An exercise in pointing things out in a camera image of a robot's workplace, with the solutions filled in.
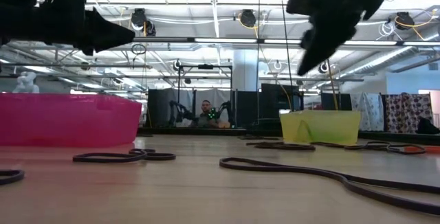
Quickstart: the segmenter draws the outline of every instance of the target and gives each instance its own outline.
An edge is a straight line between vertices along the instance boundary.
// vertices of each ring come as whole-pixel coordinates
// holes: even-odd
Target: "white statue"
[[[17,85],[13,93],[40,93],[40,88],[34,85],[36,74],[34,72],[21,72],[16,81]]]

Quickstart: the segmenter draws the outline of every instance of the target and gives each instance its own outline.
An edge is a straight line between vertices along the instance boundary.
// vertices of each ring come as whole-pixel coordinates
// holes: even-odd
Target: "patterned curtain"
[[[350,94],[353,111],[360,111],[360,131],[384,131],[384,104],[378,93]]]
[[[386,96],[386,130],[391,133],[415,133],[419,118],[432,122],[429,94],[402,93]]]

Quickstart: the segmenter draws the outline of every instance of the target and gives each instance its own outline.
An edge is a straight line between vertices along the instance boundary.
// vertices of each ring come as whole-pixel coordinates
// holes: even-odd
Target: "pink plastic tub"
[[[115,96],[2,93],[0,146],[128,144],[136,137],[141,106]]]

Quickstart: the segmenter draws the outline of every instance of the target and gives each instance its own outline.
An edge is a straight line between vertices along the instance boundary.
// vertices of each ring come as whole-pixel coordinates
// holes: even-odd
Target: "white ceiling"
[[[156,26],[157,36],[172,36],[172,37],[215,37],[215,23],[213,17],[213,8],[210,3],[213,0],[88,0],[88,3],[94,5],[94,3],[105,3],[106,5],[95,5],[95,8],[106,18],[110,19],[120,25],[129,27],[129,15],[133,12],[134,8],[145,7],[146,15],[151,18]],[[252,8],[255,11],[255,15],[261,15],[260,19],[263,19],[265,14],[264,24],[260,26],[261,38],[284,38],[285,27],[283,23],[283,10],[280,7],[281,0],[260,0],[261,6],[259,7],[259,0],[215,0],[218,3],[217,16],[219,19],[219,37],[226,38],[255,38],[255,32],[253,29],[246,29],[238,21],[233,21],[233,17],[237,16],[242,9]],[[370,23],[362,23],[357,27],[357,34],[353,38],[354,40],[377,40],[381,38],[380,29],[382,24],[380,22],[386,21],[388,17],[395,15],[396,12],[407,11],[412,17],[415,18],[417,23],[424,23],[430,19],[430,12],[434,6],[439,5],[439,0],[393,0],[385,1],[379,11],[371,18]],[[195,3],[194,5],[166,5],[166,3]],[[246,3],[243,5],[231,5],[231,3]],[[301,15],[286,15],[286,30],[288,38],[300,38],[303,33],[310,28],[307,22],[306,16]],[[171,22],[181,23],[182,21],[205,21],[206,23],[189,25],[189,24],[171,24],[163,22],[163,19],[173,20]],[[428,29],[432,25],[437,25],[438,21],[433,21],[430,25],[421,27],[420,30]],[[402,39],[410,38],[415,35],[414,31],[396,31]],[[54,52],[38,50],[36,51],[46,57],[54,58]],[[212,63],[217,64],[220,60],[222,65],[230,65],[233,60],[232,48],[221,48],[219,54],[215,48],[201,48],[194,52],[184,51],[157,51],[157,55],[167,64],[172,67],[172,63],[176,59],[180,59],[183,63],[199,64],[199,63]],[[269,68],[277,71],[273,68],[273,64],[280,62],[283,65],[287,65],[287,53],[286,49],[279,48],[263,48],[264,55],[269,62]],[[291,70],[296,72],[296,68],[300,62],[302,51],[300,49],[290,49],[289,58],[291,61]],[[331,57],[331,62],[337,64],[340,68],[348,67],[349,65],[358,62],[359,60],[373,54],[374,51],[348,51],[339,50]],[[133,60],[135,55],[131,52],[127,52],[129,59]],[[82,53],[77,53],[73,58],[66,58],[65,62],[78,62],[79,58],[90,60],[97,58],[102,63],[127,63],[127,59],[121,52],[100,52],[94,57],[85,56]],[[260,61],[265,62],[265,59],[260,53]],[[143,69],[118,69],[119,72],[126,75],[169,75],[170,72],[166,70],[163,63],[158,62],[158,59],[154,57],[150,52],[145,55],[138,56],[136,58],[138,63],[147,63],[153,66],[153,69],[145,71]],[[75,69],[78,73],[89,74],[90,71],[82,71],[81,69]],[[283,67],[281,71],[287,72],[286,67]],[[310,76],[316,75],[318,72],[312,71]],[[205,80],[203,85],[217,85],[220,84],[218,80]],[[159,87],[168,85],[163,81],[160,84],[157,80],[152,80],[146,87]]]

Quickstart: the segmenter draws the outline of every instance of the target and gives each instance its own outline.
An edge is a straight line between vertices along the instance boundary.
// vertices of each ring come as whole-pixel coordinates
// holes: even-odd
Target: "ceiling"
[[[384,25],[389,17],[393,19],[397,12],[409,12],[416,24],[429,24],[421,26],[419,31],[429,30],[437,26],[438,20],[434,13],[438,0],[387,0],[383,3],[380,10],[367,22],[361,22],[357,26],[357,34],[353,40],[363,41],[387,41],[387,40],[406,40],[415,38],[414,30],[395,30]],[[300,39],[303,33],[310,28],[307,17],[302,15],[285,14],[283,20],[283,9],[281,0],[87,0],[87,8],[96,8],[101,15],[117,24],[130,27],[130,14],[134,8],[145,8],[146,16],[150,19],[157,30],[158,37],[206,37],[206,38],[256,38],[254,29],[243,27],[238,19],[242,9],[253,9],[254,15],[259,18],[261,26],[257,34],[259,38],[281,38],[285,39],[285,32],[288,39]],[[94,83],[102,85],[103,89],[121,89],[124,86],[114,85],[108,78],[98,78],[99,75],[114,74],[119,78],[124,76],[157,76],[157,78],[138,79],[136,83],[144,88],[162,88],[176,85],[176,80],[168,76],[176,76],[173,70],[173,63],[178,59],[185,65],[213,64],[213,65],[232,65],[234,60],[234,50],[239,49],[234,45],[221,46],[199,46],[197,44],[177,44],[172,43],[143,43],[146,46],[145,54],[136,56],[131,52],[131,46],[127,45],[111,51],[97,53],[95,56],[86,56],[82,52],[71,51],[69,47],[64,47],[56,52],[53,46],[44,43],[16,41],[12,43],[15,48],[8,47],[11,52],[21,52],[22,55],[29,56],[35,60],[36,56],[41,55],[40,60],[44,63],[55,62],[56,58],[62,58],[62,63],[76,64],[81,62],[99,63],[103,65],[150,65],[152,68],[110,68],[99,69],[91,68],[83,70],[80,68],[61,68],[53,67],[52,70],[62,72],[64,76],[96,75],[96,78],[68,78],[77,83]],[[331,64],[338,71],[342,71],[355,63],[362,62],[363,59],[380,51],[378,48],[344,48],[338,50],[331,58]],[[291,72],[295,73],[300,62],[303,51],[297,47],[289,49],[289,61]],[[22,63],[29,63],[26,59],[16,59]],[[268,67],[261,67],[263,71],[260,76],[266,76],[273,71],[280,75],[288,74],[287,51],[285,46],[262,45],[258,60]],[[224,80],[210,80],[209,77],[226,76],[228,73],[221,74],[219,71],[206,71],[194,69],[187,72],[187,76],[194,76],[192,84],[187,87],[229,87],[230,82]],[[318,71],[311,71],[307,77],[319,77]],[[203,80],[196,80],[197,77],[207,77]],[[263,80],[263,82],[274,82],[273,80]]]

